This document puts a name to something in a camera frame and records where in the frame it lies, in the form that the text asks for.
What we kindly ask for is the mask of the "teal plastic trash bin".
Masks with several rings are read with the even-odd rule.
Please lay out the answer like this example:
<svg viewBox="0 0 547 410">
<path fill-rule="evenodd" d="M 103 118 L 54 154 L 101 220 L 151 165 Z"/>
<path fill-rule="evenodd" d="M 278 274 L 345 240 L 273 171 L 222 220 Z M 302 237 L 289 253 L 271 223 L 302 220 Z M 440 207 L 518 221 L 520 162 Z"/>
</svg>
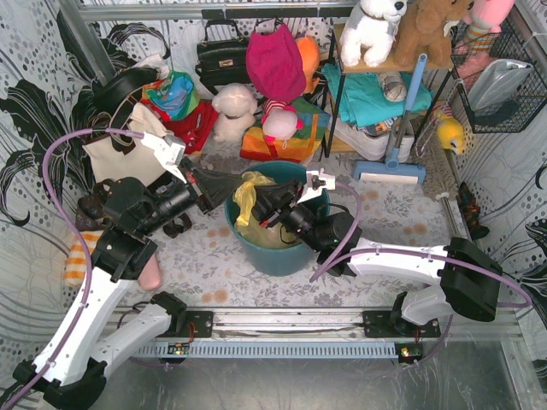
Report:
<svg viewBox="0 0 547 410">
<path fill-rule="evenodd" d="M 269 161 L 253 166 L 252 171 L 257 171 L 262 175 L 274 180 L 276 184 L 283 184 L 292 179 L 303 182 L 306 181 L 306 168 L 289 161 Z M 297 208 L 304 211 L 302 234 L 306 237 L 311 235 L 312 221 L 306 218 L 310 216 L 313 220 L 322 219 L 328 216 L 330 205 L 328 194 L 323 191 L 321 196 L 315 199 L 297 203 Z M 251 264 L 260 272 L 271 276 L 287 276 L 300 271 L 317 253 L 307 244 L 299 243 L 289 248 L 270 249 L 263 248 L 253 244 L 245 239 L 240 233 L 236 237 L 244 245 L 244 252 L 249 258 Z"/>
</svg>

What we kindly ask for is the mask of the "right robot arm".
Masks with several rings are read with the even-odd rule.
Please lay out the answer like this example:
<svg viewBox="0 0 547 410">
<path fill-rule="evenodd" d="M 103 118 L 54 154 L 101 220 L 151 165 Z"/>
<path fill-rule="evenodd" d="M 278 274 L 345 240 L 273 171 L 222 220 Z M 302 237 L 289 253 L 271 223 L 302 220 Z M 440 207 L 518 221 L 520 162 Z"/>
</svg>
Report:
<svg viewBox="0 0 547 410">
<path fill-rule="evenodd" d="M 396 297 L 386 319 L 375 326 L 379 332 L 417 336 L 435 319 L 454 313 L 478 322 L 496 318 L 501 268 L 475 244 L 463 237 L 430 248 L 367 240 L 346 208 L 319 216 L 308 207 L 324 187 L 318 178 L 311 185 L 292 179 L 259 186 L 252 214 L 263 227 L 283 226 L 316 252 L 318 263 L 333 276 L 371 273 L 423 283 L 423 290 Z"/>
</svg>

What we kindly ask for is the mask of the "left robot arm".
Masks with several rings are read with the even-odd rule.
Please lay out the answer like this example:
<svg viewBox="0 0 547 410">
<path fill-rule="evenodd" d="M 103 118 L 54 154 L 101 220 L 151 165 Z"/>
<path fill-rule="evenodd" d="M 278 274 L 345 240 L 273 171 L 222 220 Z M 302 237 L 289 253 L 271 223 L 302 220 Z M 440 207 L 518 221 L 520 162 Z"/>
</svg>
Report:
<svg viewBox="0 0 547 410">
<path fill-rule="evenodd" d="M 87 273 L 78 297 L 44 350 L 15 368 L 15 383 L 3 394 L 3 408 L 36 390 L 57 409 L 87 409 L 132 354 L 151 339 L 184 327 L 186 305 L 163 291 L 131 322 L 101 336 L 156 252 L 150 235 L 193 206 L 205 214 L 216 209 L 242 183 L 238 174 L 202 169 L 187 158 L 171 173 L 171 182 L 160 193 L 134 177 L 109 183 L 103 204 L 109 226 L 85 254 Z"/>
</svg>

